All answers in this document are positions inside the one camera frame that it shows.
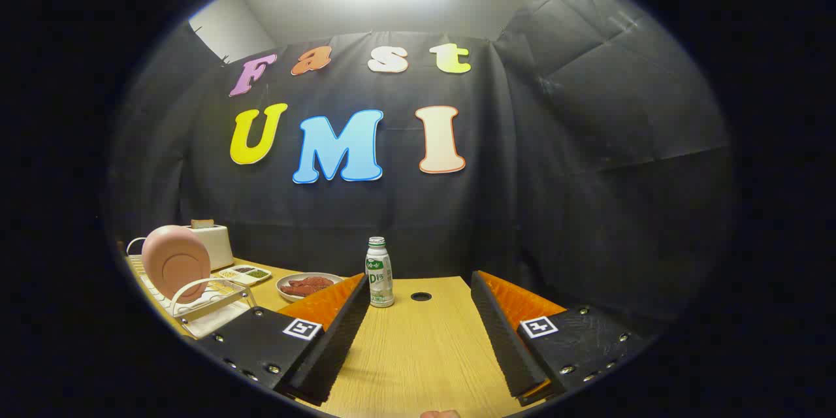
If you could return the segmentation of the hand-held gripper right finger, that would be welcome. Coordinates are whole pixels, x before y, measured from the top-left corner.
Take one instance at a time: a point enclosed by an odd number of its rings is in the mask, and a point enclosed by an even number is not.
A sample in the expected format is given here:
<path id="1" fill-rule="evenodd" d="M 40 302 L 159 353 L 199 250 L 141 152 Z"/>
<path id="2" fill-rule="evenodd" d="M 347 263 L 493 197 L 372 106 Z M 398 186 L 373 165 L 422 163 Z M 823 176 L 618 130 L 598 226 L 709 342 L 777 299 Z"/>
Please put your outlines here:
<path id="1" fill-rule="evenodd" d="M 484 271 L 472 272 L 470 287 L 509 393 L 522 406 L 591 385 L 644 349 L 635 329 L 587 303 L 562 307 Z"/>

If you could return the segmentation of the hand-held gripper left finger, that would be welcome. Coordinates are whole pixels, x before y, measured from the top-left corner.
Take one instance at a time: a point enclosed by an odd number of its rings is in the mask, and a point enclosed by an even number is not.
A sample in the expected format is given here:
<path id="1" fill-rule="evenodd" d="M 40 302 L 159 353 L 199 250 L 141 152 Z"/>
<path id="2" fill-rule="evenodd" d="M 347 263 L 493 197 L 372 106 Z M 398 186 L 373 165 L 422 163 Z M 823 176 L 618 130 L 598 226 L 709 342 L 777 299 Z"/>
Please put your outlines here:
<path id="1" fill-rule="evenodd" d="M 196 345 L 244 379 L 319 406 L 370 307 L 369 287 L 359 273 L 278 311 L 250 308 Z"/>

